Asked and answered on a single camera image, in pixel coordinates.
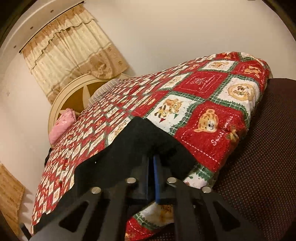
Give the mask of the beige curtain left wall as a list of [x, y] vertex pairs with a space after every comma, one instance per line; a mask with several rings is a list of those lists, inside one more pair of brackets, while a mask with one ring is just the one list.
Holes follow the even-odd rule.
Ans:
[[16, 236], [19, 235], [19, 210], [25, 186], [1, 164], [1, 212]]

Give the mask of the red patchwork teddy bedspread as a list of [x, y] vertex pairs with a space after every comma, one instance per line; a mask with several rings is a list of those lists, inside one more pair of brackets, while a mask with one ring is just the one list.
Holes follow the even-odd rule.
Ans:
[[194, 188], [205, 185], [248, 131], [270, 76], [264, 60], [223, 52], [121, 80], [53, 147], [37, 190], [33, 233], [41, 216], [74, 185], [75, 168], [108, 147], [136, 116], [183, 144], [197, 160], [183, 181]]

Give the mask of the striped pillow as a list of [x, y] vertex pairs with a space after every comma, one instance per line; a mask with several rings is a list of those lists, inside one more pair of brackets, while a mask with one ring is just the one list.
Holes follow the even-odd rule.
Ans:
[[112, 90], [117, 84], [120, 83], [120, 79], [114, 78], [112, 80], [109, 80], [105, 84], [103, 84], [101, 87], [99, 87], [93, 95], [90, 97], [88, 101], [88, 107], [93, 106], [96, 102], [98, 102], [107, 92]]

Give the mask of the pink folded blanket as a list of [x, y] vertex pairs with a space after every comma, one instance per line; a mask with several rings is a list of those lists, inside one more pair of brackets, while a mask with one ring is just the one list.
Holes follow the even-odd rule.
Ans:
[[50, 144], [52, 146], [55, 145], [59, 138], [67, 131], [67, 129], [69, 129], [70, 126], [74, 124], [75, 121], [75, 111], [70, 108], [64, 110], [49, 132]]

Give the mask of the black pants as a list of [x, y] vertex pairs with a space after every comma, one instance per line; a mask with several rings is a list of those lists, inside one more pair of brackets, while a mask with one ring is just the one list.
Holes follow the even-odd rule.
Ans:
[[136, 116], [108, 147], [75, 168], [74, 185], [61, 197], [51, 213], [41, 216], [34, 225], [34, 233], [44, 228], [90, 188], [111, 188], [129, 177], [132, 169], [141, 165], [143, 156], [159, 157], [162, 166], [169, 168], [179, 180], [185, 179], [197, 164], [196, 158], [177, 139], [150, 120]]

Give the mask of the dark item beside bed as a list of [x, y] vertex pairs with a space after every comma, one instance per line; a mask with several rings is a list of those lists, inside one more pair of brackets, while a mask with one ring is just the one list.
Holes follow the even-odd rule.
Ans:
[[52, 148], [49, 149], [48, 154], [47, 154], [47, 156], [46, 156], [46, 158], [45, 158], [44, 167], [46, 167], [46, 164], [47, 164], [47, 162], [48, 162], [48, 160], [49, 160], [49, 157], [50, 157], [51, 151], [52, 151]]

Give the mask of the dark brown dotted chair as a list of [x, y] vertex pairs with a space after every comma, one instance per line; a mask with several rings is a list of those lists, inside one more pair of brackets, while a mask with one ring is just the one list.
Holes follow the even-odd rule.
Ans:
[[264, 240], [295, 240], [295, 81], [270, 79], [247, 136], [204, 186]]

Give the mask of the cream arched wooden headboard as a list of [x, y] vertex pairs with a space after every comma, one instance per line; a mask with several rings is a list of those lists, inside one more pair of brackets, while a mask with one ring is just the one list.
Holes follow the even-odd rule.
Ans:
[[77, 120], [78, 116], [86, 108], [88, 108], [88, 101], [93, 93], [109, 80], [112, 79], [99, 79], [92, 74], [87, 73], [77, 77], [69, 84], [67, 84], [57, 95], [52, 104], [48, 120], [48, 134], [57, 119], [67, 108], [73, 109], [75, 111]]

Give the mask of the beige curtain behind headboard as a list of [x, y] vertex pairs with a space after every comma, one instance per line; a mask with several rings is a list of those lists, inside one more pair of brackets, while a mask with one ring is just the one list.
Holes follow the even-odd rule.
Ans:
[[128, 69], [119, 50], [81, 4], [43, 27], [22, 54], [50, 103], [81, 75], [111, 79]]

